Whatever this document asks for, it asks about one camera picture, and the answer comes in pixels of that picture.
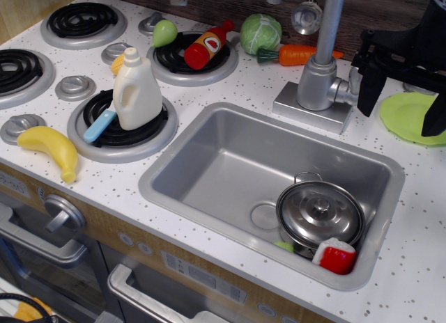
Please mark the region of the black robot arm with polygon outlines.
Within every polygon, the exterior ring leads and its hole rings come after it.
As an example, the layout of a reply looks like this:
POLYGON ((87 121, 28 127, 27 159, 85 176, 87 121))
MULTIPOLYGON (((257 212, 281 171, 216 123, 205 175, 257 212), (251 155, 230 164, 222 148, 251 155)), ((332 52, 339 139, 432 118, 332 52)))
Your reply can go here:
POLYGON ((364 30, 352 66, 362 75, 357 108, 370 116, 388 78, 436 93, 421 135, 445 131, 445 0, 430 0, 420 23, 407 31, 364 30))

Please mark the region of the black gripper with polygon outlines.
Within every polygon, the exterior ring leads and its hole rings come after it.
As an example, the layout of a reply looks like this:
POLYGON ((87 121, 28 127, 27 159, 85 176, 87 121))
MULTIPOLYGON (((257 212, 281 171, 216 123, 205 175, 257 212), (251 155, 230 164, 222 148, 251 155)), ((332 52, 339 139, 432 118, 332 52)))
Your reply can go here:
MULTIPOLYGON (((369 117, 387 77, 427 90, 445 89, 445 31, 364 30, 362 44, 352 65, 362 74, 357 107, 369 117)), ((445 91, 424 115, 421 135, 438 136, 445 131, 445 91)))

